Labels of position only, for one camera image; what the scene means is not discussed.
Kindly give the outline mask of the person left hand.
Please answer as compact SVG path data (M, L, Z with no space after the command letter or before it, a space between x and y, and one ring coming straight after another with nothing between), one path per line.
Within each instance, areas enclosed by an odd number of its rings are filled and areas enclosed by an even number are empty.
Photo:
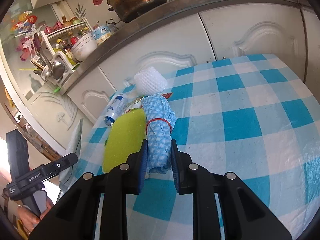
M46 209L40 216L35 215L32 211L30 211L26 206L19 205L17 207L17 213L19 217L19 225L25 232L27 236L34 230L34 228L39 224L39 222L44 218L44 216L51 210L54 206L52 200L47 197L46 198Z

